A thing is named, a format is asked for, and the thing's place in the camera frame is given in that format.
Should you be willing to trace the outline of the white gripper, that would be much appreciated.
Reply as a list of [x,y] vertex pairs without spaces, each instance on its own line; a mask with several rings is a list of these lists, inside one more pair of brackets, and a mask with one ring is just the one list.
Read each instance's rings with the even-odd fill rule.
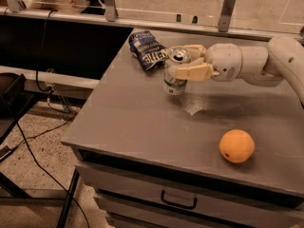
[[198,82],[212,77],[213,80],[218,82],[231,82],[240,73],[242,53],[236,45],[215,44],[209,47],[207,51],[203,45],[185,45],[184,49],[186,50],[187,61],[204,57],[206,63],[198,66],[170,66],[168,72],[173,78]]

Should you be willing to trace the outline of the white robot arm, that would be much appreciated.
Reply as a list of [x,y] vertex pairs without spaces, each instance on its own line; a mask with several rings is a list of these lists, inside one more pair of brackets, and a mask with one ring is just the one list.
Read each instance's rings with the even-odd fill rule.
[[214,44],[175,46],[167,50],[163,85],[170,95],[181,95],[188,82],[231,82],[278,86],[287,81],[304,104],[304,47],[296,39],[272,38],[266,46]]

